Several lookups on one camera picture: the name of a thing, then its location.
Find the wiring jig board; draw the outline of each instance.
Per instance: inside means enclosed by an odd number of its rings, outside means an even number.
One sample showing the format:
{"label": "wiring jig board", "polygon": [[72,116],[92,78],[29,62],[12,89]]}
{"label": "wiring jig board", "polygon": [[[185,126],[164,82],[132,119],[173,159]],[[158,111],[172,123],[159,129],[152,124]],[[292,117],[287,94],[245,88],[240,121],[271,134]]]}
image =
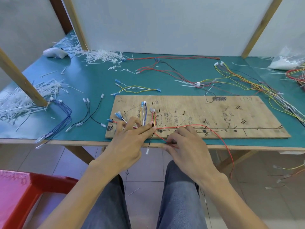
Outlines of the wiring jig board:
{"label": "wiring jig board", "polygon": [[[141,102],[147,103],[146,123],[152,121],[150,108],[156,111],[157,134],[167,138],[176,128],[194,126],[203,139],[289,138],[283,125],[277,120],[258,96],[116,96],[110,119],[118,121],[115,112],[121,112],[128,121],[131,116],[143,119]],[[109,123],[105,138],[113,138],[115,123]]]}

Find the jeans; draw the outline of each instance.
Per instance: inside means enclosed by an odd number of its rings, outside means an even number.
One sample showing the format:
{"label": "jeans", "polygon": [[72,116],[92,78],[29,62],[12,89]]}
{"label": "jeans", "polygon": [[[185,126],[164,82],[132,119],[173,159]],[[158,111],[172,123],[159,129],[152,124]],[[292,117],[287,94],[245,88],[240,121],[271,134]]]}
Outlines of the jeans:
{"label": "jeans", "polygon": [[[207,228],[198,186],[171,161],[166,169],[157,229]],[[130,229],[124,185],[120,175],[106,185],[82,229]]]}

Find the person's right hand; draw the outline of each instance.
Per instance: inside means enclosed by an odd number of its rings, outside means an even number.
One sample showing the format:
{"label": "person's right hand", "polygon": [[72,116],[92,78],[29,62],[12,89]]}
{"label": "person's right hand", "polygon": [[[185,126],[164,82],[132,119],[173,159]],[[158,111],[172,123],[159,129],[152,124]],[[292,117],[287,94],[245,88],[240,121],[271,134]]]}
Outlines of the person's right hand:
{"label": "person's right hand", "polygon": [[172,155],[181,171],[193,181],[199,183],[219,173],[212,162],[206,143],[192,126],[178,128],[168,136],[167,142],[177,142],[178,151],[170,145],[163,146],[163,149]]}

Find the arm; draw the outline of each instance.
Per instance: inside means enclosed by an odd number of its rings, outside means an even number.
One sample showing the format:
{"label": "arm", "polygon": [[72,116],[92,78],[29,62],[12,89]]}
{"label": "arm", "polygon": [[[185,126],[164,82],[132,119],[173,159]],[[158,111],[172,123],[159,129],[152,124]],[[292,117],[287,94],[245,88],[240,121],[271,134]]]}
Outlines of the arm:
{"label": "arm", "polygon": [[152,123],[141,127],[140,120],[135,117],[131,117],[127,125],[124,121],[118,122],[109,146],[97,159],[90,162],[82,178],[39,229],[81,228],[104,187],[121,171],[140,159],[141,145],[155,130]]}
{"label": "arm", "polygon": [[187,126],[172,133],[167,142],[176,142],[180,148],[165,145],[177,166],[193,179],[211,198],[228,228],[268,228],[233,189],[226,175],[214,166],[206,143],[196,130]]}

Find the tile floor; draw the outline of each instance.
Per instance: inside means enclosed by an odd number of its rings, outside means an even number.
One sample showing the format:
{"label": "tile floor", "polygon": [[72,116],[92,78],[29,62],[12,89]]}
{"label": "tile floor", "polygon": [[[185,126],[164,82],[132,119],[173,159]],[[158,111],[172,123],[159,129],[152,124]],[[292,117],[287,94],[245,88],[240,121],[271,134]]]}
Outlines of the tile floor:
{"label": "tile floor", "polygon": [[[85,149],[93,157],[101,153],[101,147],[88,146]],[[150,149],[148,155],[145,154],[146,149],[142,152],[141,159],[128,169],[129,174],[126,171],[121,173],[133,229],[156,228],[166,166],[171,160],[171,156],[160,149]],[[213,160],[219,159],[215,151],[211,153]],[[268,176],[283,173],[283,170],[274,169],[273,165],[293,167],[301,164],[304,158],[304,155],[265,151],[236,165],[230,181],[232,186],[270,228],[305,228],[305,172],[287,179],[286,186],[281,188],[276,188],[278,177]],[[46,145],[35,150],[31,145],[0,145],[0,169],[79,179],[86,168],[84,162],[63,146]],[[200,193],[208,228],[227,228],[210,198],[204,194],[204,191]],[[37,228],[64,197],[64,194],[43,194],[24,228]]]}

